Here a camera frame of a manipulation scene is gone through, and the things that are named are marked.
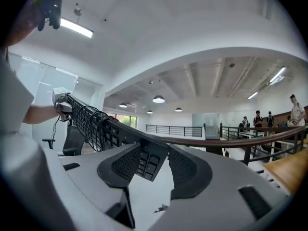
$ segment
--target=person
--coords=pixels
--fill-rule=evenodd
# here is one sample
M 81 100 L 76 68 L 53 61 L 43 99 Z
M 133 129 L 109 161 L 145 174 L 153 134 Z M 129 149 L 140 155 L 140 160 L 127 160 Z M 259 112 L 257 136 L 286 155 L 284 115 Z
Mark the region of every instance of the person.
M 246 116 L 244 116 L 244 120 L 242 121 L 242 124 L 243 124 L 244 128 L 246 128 L 248 126 L 248 120 L 247 120 Z
M 296 100 L 294 94 L 290 96 L 293 108 L 291 111 L 291 122 L 294 126 L 304 126 L 306 113 L 303 106 Z
M 294 124 L 293 124 L 292 121 L 291 121 L 291 116 L 288 115 L 287 119 L 288 119 L 288 121 L 287 121 L 287 126 L 288 126 L 288 127 L 293 127 Z
M 10 76 L 8 69 L 14 73 L 10 66 L 10 61 L 8 57 L 8 47 L 19 43 L 23 39 L 27 38 L 38 26 L 39 22 L 42 20 L 42 13 L 36 2 L 31 4 L 26 4 L 21 10 L 20 15 L 17 17 L 15 23 L 7 35 L 7 38 L 3 45 L 0 46 L 0 73 L 1 77 L 5 78 Z M 22 84 L 14 83 L 12 88 L 21 87 L 20 94 L 25 96 L 31 96 L 26 90 L 22 89 Z M 26 115 L 23 118 L 23 122 L 27 124 L 38 124 L 54 117 L 59 114 L 56 112 L 53 105 L 50 106 L 37 106 L 30 105 Z
M 254 118 L 254 126 L 255 128 L 261 128 L 262 127 L 263 118 L 260 116 L 260 111 L 256 111 L 256 117 Z
M 267 122 L 269 128 L 272 128 L 274 126 L 275 119 L 272 116 L 271 111 L 269 111 L 269 116 L 266 118 L 266 122 Z

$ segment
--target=office chair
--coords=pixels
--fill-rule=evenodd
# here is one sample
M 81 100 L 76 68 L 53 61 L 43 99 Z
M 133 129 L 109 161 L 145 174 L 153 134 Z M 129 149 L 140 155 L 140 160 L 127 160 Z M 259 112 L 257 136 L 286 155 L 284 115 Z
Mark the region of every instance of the office chair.
M 86 140 L 85 137 L 78 131 L 77 127 L 69 126 L 67 128 L 67 136 L 63 146 L 63 155 L 64 156 L 81 155 L 81 149 L 85 140 Z M 48 142 L 49 148 L 53 150 L 51 142 L 55 142 L 55 140 L 42 139 L 42 141 Z

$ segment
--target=ceiling light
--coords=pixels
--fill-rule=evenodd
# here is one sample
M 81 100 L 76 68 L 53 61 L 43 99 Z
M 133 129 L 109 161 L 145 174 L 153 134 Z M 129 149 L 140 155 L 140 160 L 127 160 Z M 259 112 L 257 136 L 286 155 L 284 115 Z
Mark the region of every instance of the ceiling light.
M 253 98 L 254 96 L 256 96 L 258 94 L 258 92 L 255 92 L 254 94 L 252 94 L 248 99 Z
M 39 61 L 34 60 L 34 59 L 30 58 L 30 57 L 22 56 L 21 58 L 24 59 L 24 60 L 26 60 L 26 61 L 29 61 L 29 62 L 33 62 L 33 63 L 36 63 L 36 64 L 40 64 Z
M 277 78 L 275 78 L 275 80 L 273 82 L 270 83 L 270 85 L 274 85 L 280 81 L 282 81 L 284 79 L 283 76 L 278 76 Z
M 154 103 L 164 103 L 165 99 L 163 98 L 163 96 L 158 95 L 153 98 L 153 102 Z
M 63 18 L 61 18 L 61 26 L 64 26 L 64 27 L 67 27 L 75 32 L 78 32 L 78 33 L 81 33 L 83 34 L 84 36 L 87 36 L 89 38 L 92 37 L 93 35 L 93 31 L 92 30 L 89 30 L 85 27 L 82 27 L 74 22 L 71 22 L 71 21 L 68 21 L 68 20 L 65 20 Z
M 276 74 L 276 75 L 274 76 L 274 78 L 272 78 L 269 82 L 270 82 L 270 83 L 273 82 L 273 81 L 275 80 L 275 78 L 277 78 L 285 69 L 286 69 L 286 67 L 283 67 L 283 68 L 278 72 L 278 74 Z
M 122 108 L 127 108 L 127 104 L 126 103 L 121 103 L 119 106 L 122 107 Z

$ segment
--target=man in white shirt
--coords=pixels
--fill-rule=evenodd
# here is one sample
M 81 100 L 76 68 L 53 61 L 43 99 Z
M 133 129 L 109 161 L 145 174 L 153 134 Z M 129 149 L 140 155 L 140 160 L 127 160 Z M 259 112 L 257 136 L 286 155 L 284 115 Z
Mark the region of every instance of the man in white shirt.
M 11 115 L 16 114 L 18 109 L 16 105 L 20 106 L 21 108 L 21 106 L 26 105 L 28 102 L 31 104 L 33 100 L 33 97 L 31 97 L 31 94 L 26 90 L 26 88 L 23 87 L 23 85 L 17 80 L 16 77 L 12 76 L 14 73 L 9 63 L 8 47 L 17 44 L 18 42 L 28 37 L 38 26 L 40 20 L 43 17 L 43 14 L 38 5 L 38 1 L 39 0 L 31 1 L 23 7 L 15 23 L 12 25 L 12 28 L 7 35 L 4 44 L 0 45 L 0 76 L 2 79 L 2 85 L 4 87 L 3 90 L 5 90 L 4 93 L 0 95 L 0 111 L 4 116 L 3 121 L 1 119 L 0 122 L 1 125 L 4 123 L 7 124 L 7 121 L 11 119 L 10 116 L 6 114 L 7 112 Z M 18 90 L 18 93 L 11 92 L 14 89 Z M 18 102 L 18 99 L 21 99 L 22 97 L 26 97 L 26 103 Z M 57 117 L 58 115 L 59 114 L 55 111 L 52 105 L 30 105 L 28 106 L 28 110 L 24 116 L 23 122 L 27 124 L 38 124 Z M 17 130 L 17 127 L 11 126 L 11 128 L 7 130 Z
M 294 94 L 290 96 L 291 102 L 293 103 L 293 108 L 291 111 L 291 121 L 294 126 L 304 126 L 306 113 L 303 106 L 296 100 Z

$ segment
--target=glass wall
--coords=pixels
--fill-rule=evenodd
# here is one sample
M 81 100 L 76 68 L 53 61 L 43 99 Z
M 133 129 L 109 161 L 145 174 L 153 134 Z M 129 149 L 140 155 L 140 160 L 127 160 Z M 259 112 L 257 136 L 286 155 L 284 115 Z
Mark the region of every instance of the glass wall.
M 114 113 L 108 113 L 108 112 L 107 112 L 107 115 L 118 119 L 121 123 L 127 126 L 130 126 L 135 129 L 137 127 L 137 118 L 135 116 L 120 115 L 120 114 L 114 114 Z

